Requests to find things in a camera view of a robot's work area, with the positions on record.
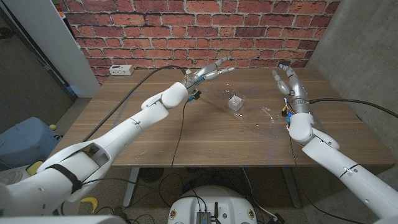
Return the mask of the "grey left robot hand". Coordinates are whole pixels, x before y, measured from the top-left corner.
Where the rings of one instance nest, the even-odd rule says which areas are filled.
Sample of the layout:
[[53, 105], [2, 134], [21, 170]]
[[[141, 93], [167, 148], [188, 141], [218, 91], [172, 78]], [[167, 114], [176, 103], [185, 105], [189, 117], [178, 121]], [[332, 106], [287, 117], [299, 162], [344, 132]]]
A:
[[185, 87], [189, 93], [193, 92], [194, 89], [203, 81], [211, 81], [224, 73], [229, 73], [234, 70], [231, 68], [219, 68], [219, 66], [227, 61], [230, 61], [231, 57], [223, 57], [214, 63], [208, 64], [207, 66], [199, 69], [193, 75], [188, 76], [185, 81]]

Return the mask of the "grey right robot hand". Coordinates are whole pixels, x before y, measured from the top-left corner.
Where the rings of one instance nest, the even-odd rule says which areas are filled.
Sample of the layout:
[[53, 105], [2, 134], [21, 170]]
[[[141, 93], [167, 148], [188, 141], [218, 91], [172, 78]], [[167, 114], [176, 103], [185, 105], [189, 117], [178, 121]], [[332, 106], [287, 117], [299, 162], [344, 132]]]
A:
[[287, 65], [280, 64], [279, 67], [286, 73], [289, 84], [286, 84], [276, 70], [272, 70], [272, 76], [276, 81], [278, 89], [289, 97], [289, 102], [295, 113], [309, 113], [307, 92], [300, 81], [295, 70]]

